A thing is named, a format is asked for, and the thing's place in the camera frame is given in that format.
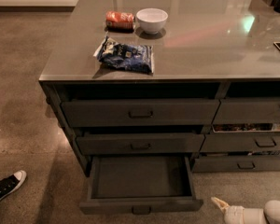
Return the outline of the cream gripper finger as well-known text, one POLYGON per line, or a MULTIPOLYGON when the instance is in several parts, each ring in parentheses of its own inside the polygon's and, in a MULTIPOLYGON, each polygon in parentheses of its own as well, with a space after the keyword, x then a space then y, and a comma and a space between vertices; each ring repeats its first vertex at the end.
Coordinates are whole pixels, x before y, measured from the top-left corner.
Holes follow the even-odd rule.
POLYGON ((226 203, 225 201, 223 200, 220 200, 219 198, 217 197, 212 197, 211 198, 211 201, 213 202, 213 204, 215 204, 219 209, 220 211, 225 214, 227 209, 230 207, 230 205, 228 203, 226 203))

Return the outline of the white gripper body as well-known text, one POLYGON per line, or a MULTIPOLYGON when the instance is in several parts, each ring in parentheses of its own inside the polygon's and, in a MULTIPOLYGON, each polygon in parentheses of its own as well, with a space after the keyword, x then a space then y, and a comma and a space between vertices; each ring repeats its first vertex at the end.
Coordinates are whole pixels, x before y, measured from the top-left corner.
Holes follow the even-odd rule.
POLYGON ((224 222, 226 224, 267 224, 262 209, 234 205, 226 209, 224 222))

